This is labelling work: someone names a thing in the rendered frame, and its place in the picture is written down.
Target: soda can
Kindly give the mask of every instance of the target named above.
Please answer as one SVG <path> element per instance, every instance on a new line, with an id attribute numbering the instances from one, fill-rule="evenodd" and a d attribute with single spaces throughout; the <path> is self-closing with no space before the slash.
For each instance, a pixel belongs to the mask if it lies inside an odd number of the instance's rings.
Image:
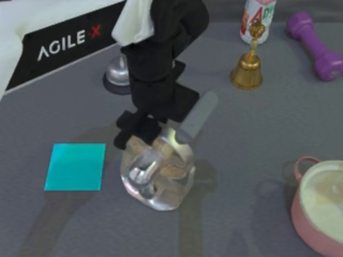
<path id="1" fill-rule="evenodd" d="M 247 0 L 244 7 L 244 14 L 241 26 L 241 39 L 250 44 L 252 37 L 249 33 L 250 25 L 257 19 L 261 18 L 262 24 L 266 27 L 266 31 L 258 39 L 258 43 L 265 42 L 269 36 L 269 27 L 274 16 L 274 7 L 276 0 Z"/>

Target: dumbbell handle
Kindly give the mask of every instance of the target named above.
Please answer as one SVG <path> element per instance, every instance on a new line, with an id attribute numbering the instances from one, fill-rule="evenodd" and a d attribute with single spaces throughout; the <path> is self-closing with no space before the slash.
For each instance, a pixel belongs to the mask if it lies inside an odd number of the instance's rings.
<path id="1" fill-rule="evenodd" d="M 328 52 L 325 45 L 316 35 L 312 26 L 308 26 L 303 29 L 301 32 L 301 41 L 306 45 L 314 59 L 318 59 L 320 56 Z"/>

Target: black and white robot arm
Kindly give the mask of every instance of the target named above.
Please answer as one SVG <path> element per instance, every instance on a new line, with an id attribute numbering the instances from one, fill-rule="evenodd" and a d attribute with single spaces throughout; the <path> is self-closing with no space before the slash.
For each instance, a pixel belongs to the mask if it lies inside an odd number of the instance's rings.
<path id="1" fill-rule="evenodd" d="M 198 92 L 176 82 L 185 64 L 176 58 L 207 28 L 208 11 L 202 0 L 153 0 L 150 9 L 154 34 L 123 46 L 128 61 L 131 96 L 137 112 L 125 111 L 115 146 L 125 149 L 133 136 L 151 145 L 161 132 L 160 123 L 182 123 L 176 136 L 191 141 L 218 103 L 209 92 L 199 101 Z"/>

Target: golden bell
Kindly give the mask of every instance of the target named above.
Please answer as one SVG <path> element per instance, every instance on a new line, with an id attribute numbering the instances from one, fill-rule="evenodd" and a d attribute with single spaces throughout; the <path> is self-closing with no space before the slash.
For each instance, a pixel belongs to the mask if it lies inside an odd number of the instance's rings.
<path id="1" fill-rule="evenodd" d="M 230 74 L 230 80 L 235 87 L 252 90 L 262 84 L 261 59 L 255 55 L 257 40 L 263 35 L 265 26 L 259 19 L 250 26 L 252 43 L 249 53 L 243 54 L 238 65 Z"/>

